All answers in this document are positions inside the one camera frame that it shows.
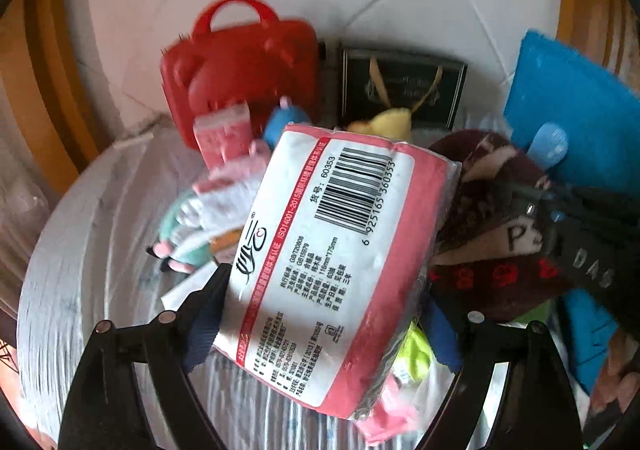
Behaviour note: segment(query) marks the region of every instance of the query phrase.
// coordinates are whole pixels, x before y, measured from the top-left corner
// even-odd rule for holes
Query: orange floor
[[[17,362],[18,358],[14,348],[8,346],[6,351],[0,351],[0,387],[11,406],[18,413],[20,420],[26,425],[31,436],[42,448],[46,450],[55,449],[57,445],[49,436],[40,433],[37,426],[31,426],[36,423],[20,390],[20,376],[14,370],[17,369]]]

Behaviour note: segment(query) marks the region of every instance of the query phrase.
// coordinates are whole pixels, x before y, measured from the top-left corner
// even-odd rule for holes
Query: red suitcase
[[[212,31],[225,4],[242,2],[260,22]],[[162,56],[162,88],[187,146],[197,149],[196,117],[246,101],[254,134],[262,129],[281,96],[290,96],[312,120],[320,118],[318,39],[303,20],[280,20],[260,0],[219,0],[198,17],[190,37]]]

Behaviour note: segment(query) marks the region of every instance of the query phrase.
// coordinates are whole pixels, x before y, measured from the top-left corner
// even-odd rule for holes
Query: transparent plastic wrap
[[[242,231],[215,346],[304,406],[365,419],[459,174],[407,143],[288,125]]]

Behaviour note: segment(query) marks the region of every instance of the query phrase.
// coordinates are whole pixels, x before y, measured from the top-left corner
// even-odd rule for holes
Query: red stripe
[[[330,138],[320,138],[316,143],[316,146],[306,158],[306,163],[300,172],[298,181],[293,189],[293,193],[289,198],[287,207],[284,210],[276,234],[273,236],[271,246],[267,252],[267,257],[264,259],[264,264],[258,275],[258,280],[255,283],[254,292],[251,295],[249,304],[244,312],[244,319],[242,320],[242,327],[240,328],[240,337],[238,340],[238,352],[236,353],[236,362],[244,367],[244,359],[246,358],[246,352],[249,348],[249,341],[251,340],[251,333],[254,330],[255,319],[260,311],[260,304],[264,297],[264,293],[269,285],[273,268],[278,260],[278,256],[282,250],[284,240],[287,238],[289,228],[293,222],[298,211],[298,206],[302,200],[302,195],[305,193],[306,186],[309,184],[311,175],[313,174],[320,156],[324,152],[325,147],[328,145]]]

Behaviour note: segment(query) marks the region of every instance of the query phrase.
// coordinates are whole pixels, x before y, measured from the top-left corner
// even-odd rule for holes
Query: product label
[[[242,233],[216,346],[319,406],[376,288],[413,169],[407,154],[286,132]]]

